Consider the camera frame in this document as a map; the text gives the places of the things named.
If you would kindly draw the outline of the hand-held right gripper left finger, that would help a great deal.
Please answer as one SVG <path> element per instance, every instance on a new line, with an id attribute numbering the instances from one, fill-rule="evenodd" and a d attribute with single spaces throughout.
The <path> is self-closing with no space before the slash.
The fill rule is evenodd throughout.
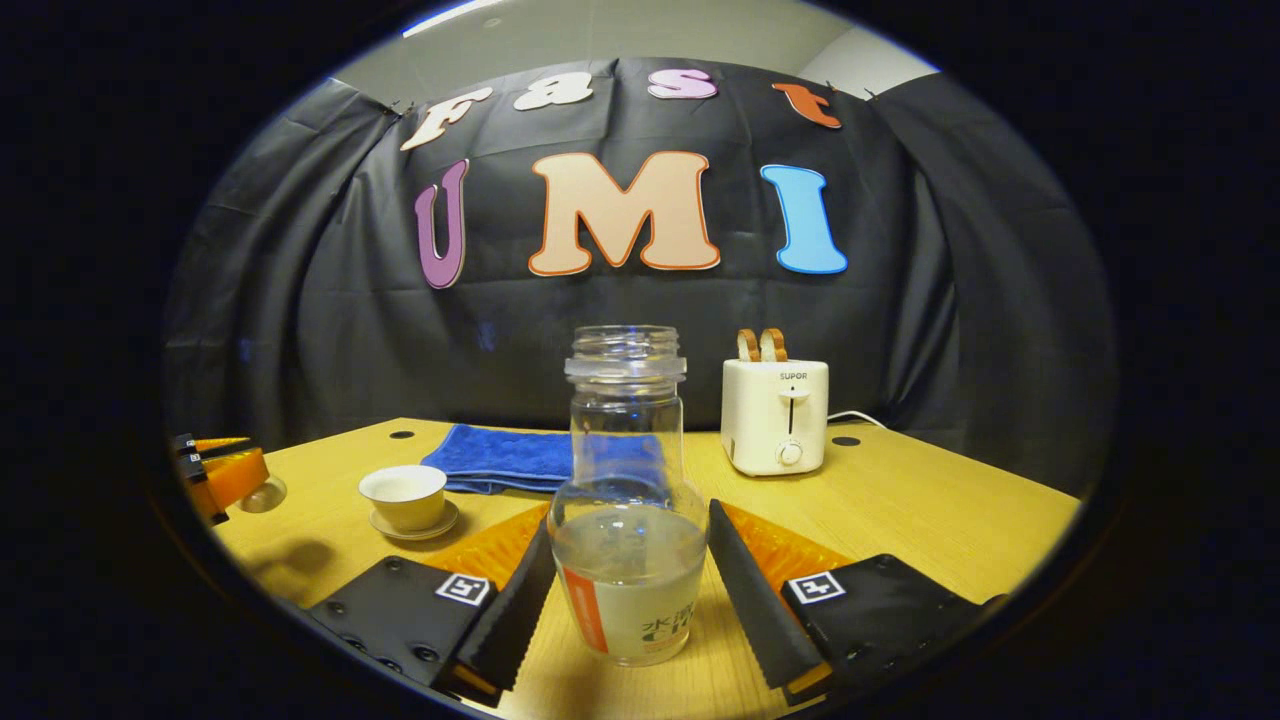
<path id="1" fill-rule="evenodd" d="M 556 579 L 548 512 L 539 503 L 422 561 L 387 556 L 308 615 L 394 673 L 495 707 Z"/>

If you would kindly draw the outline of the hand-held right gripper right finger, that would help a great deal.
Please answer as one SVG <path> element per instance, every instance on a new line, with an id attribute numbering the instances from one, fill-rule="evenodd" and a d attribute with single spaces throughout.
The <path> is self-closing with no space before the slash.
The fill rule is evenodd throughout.
<path id="1" fill-rule="evenodd" d="M 765 682 L 790 705 L 904 676 L 1000 603 L 972 602 L 891 553 L 851 560 L 719 500 L 708 541 Z"/>

